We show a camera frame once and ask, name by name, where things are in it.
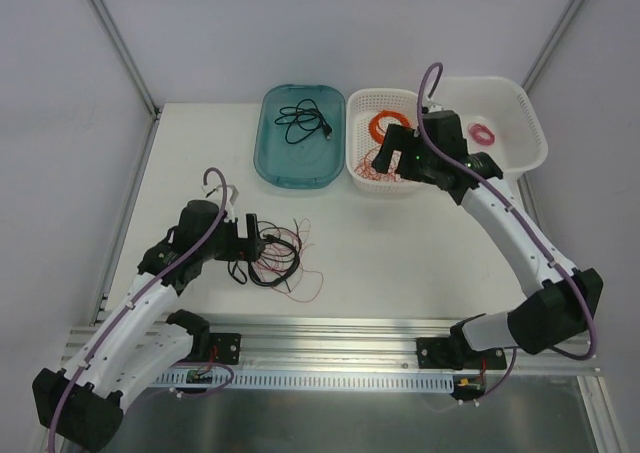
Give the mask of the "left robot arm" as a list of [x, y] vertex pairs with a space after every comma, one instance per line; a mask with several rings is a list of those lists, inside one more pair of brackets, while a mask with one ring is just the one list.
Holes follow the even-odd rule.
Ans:
[[191, 200], [177, 225], [149, 248], [118, 306], [59, 370], [42, 369], [32, 383], [48, 448], [57, 437], [87, 452], [113, 439], [135, 399], [174, 364], [212, 357], [210, 324], [179, 309], [171, 312], [186, 287], [208, 261], [249, 262], [265, 248], [258, 218], [245, 216], [247, 235], [222, 202]]

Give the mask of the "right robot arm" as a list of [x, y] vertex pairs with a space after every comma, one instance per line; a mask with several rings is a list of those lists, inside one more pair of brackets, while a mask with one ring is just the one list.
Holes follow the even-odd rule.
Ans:
[[470, 153], [461, 120], [451, 110], [424, 111], [417, 128], [387, 127], [372, 161], [385, 173], [392, 168], [405, 180], [432, 184], [447, 192], [485, 230], [511, 267], [525, 296], [518, 307], [480, 314], [455, 324], [447, 339], [428, 352], [450, 369], [469, 368], [485, 352], [512, 348], [535, 355], [586, 332], [590, 346], [563, 356], [584, 361], [597, 349], [595, 312], [603, 280], [593, 268], [579, 269], [544, 236], [515, 203], [504, 174], [490, 155]]

